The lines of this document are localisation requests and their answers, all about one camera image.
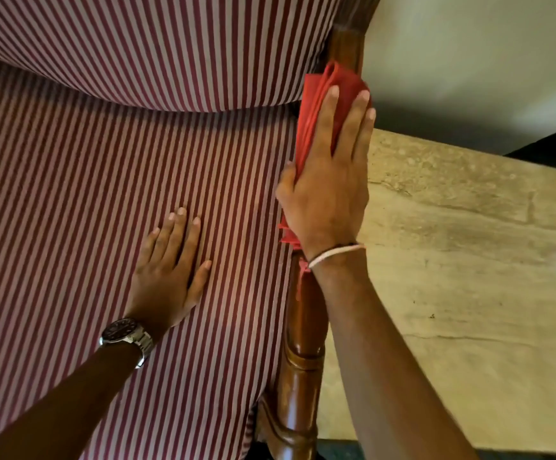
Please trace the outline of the person's left hand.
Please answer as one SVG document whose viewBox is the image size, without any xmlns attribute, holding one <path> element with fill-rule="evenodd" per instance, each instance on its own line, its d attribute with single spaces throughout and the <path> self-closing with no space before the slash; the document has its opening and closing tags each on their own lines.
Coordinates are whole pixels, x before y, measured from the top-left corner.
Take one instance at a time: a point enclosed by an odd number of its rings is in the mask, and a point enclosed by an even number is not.
<svg viewBox="0 0 556 460">
<path fill-rule="evenodd" d="M 192 309 L 184 309 L 184 299 L 197 264 L 202 221 L 196 216 L 186 222 L 182 245 L 175 265 L 159 265 L 159 238 L 154 247 L 156 268 L 133 273 L 130 299 L 124 317 L 139 321 L 154 340 L 161 340 L 179 325 Z"/>
</svg>

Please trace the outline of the person's right hand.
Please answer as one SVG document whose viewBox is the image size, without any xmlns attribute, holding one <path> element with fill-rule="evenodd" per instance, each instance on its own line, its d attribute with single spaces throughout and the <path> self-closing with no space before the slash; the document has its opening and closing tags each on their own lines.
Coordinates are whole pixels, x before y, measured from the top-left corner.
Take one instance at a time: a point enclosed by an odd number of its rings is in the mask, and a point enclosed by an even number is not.
<svg viewBox="0 0 556 460">
<path fill-rule="evenodd" d="M 312 145 L 297 176 L 297 206 L 282 206 L 290 230 L 309 262 L 328 251 L 356 243 L 369 200 L 367 165 L 356 167 L 334 160 L 334 118 L 338 86 L 329 88 L 317 115 Z M 375 109 L 371 108 L 371 137 Z"/>
</svg>

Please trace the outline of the red cleaning cloth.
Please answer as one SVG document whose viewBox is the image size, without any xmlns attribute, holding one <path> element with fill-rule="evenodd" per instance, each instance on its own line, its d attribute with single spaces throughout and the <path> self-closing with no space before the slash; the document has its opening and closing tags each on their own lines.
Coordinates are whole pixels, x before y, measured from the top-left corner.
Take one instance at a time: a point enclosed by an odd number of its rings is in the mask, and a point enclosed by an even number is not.
<svg viewBox="0 0 556 460">
<path fill-rule="evenodd" d="M 332 86 L 338 86 L 340 90 L 334 118 L 333 145 L 337 143 L 337 137 L 353 100 L 362 90 L 368 89 L 356 73 L 336 62 L 331 62 L 324 73 L 306 77 L 294 160 L 297 175 L 300 175 L 303 170 L 312 145 L 317 115 L 323 99 Z M 290 230 L 284 212 L 283 217 L 284 224 L 282 226 L 285 228 L 283 240 L 291 242 L 293 246 L 297 245 L 302 252 L 301 244 L 297 236 Z M 357 241 L 357 238 L 353 245 L 328 251 L 327 258 L 318 256 L 313 262 L 309 262 L 305 257 L 305 261 L 307 262 L 305 270 L 315 276 L 328 301 L 353 294 L 358 283 L 365 282 L 365 279 L 361 279 L 367 275 L 364 265 L 364 247 Z"/>
</svg>

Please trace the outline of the person's right forearm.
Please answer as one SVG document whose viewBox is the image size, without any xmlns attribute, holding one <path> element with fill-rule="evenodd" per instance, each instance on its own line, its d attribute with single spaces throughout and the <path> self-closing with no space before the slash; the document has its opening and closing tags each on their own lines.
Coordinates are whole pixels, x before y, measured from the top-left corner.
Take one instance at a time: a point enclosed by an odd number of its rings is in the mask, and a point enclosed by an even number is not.
<svg viewBox="0 0 556 460">
<path fill-rule="evenodd" d="M 367 271 L 353 294 L 328 298 L 351 419 L 366 460 L 479 460 L 377 294 Z"/>
</svg>

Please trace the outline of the person's left forearm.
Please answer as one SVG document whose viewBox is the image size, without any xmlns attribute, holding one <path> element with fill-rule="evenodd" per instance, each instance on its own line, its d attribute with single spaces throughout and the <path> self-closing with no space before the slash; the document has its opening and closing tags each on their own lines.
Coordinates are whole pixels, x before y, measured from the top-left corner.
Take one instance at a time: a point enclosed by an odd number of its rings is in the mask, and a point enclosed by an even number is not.
<svg viewBox="0 0 556 460">
<path fill-rule="evenodd" d="M 130 343 L 100 347 L 0 433 L 0 460 L 79 460 L 141 357 Z"/>
</svg>

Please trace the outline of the silver wristwatch with dark dial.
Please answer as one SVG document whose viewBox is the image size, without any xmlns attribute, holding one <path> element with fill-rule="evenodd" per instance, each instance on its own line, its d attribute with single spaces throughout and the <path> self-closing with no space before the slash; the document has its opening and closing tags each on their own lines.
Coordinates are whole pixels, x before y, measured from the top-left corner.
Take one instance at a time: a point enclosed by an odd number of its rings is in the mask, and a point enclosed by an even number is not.
<svg viewBox="0 0 556 460">
<path fill-rule="evenodd" d="M 134 318 L 122 318 L 105 327 L 99 337 L 99 347 L 120 343 L 135 346 L 140 352 L 136 369 L 144 366 L 154 349 L 154 341 L 144 326 Z"/>
</svg>

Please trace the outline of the striped sofa seat cushion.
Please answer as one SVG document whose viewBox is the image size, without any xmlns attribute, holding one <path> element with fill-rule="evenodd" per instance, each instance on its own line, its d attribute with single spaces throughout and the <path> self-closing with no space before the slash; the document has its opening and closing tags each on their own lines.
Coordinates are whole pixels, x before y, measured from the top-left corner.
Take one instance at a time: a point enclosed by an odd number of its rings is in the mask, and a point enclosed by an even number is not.
<svg viewBox="0 0 556 460">
<path fill-rule="evenodd" d="M 201 303 L 110 407 L 82 458 L 240 460 L 275 379 L 288 291 L 274 190 L 288 106 L 130 108 L 0 63 L 0 431 L 120 318 L 144 237 L 202 220 Z"/>
</svg>

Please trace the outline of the striped sofa back cushion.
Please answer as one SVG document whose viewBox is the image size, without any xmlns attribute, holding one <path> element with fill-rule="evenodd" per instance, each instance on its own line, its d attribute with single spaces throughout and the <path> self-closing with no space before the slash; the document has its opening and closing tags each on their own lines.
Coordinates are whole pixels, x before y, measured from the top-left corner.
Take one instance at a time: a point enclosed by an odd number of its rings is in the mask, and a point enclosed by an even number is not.
<svg viewBox="0 0 556 460">
<path fill-rule="evenodd" d="M 174 112 L 299 100 L 341 0 L 0 0 L 0 60 Z"/>
</svg>

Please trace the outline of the brown wooden sofa frame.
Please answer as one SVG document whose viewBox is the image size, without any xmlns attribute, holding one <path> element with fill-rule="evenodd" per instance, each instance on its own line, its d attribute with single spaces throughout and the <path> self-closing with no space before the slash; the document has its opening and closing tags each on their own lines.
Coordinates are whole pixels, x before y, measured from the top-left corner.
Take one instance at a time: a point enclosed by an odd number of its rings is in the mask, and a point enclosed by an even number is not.
<svg viewBox="0 0 556 460">
<path fill-rule="evenodd" d="M 341 0 L 314 72 L 337 61 L 360 74 L 366 32 L 380 0 Z M 290 248 L 280 363 L 274 387 L 259 398 L 254 443 L 246 460 L 315 460 L 328 315 L 320 287 Z"/>
</svg>

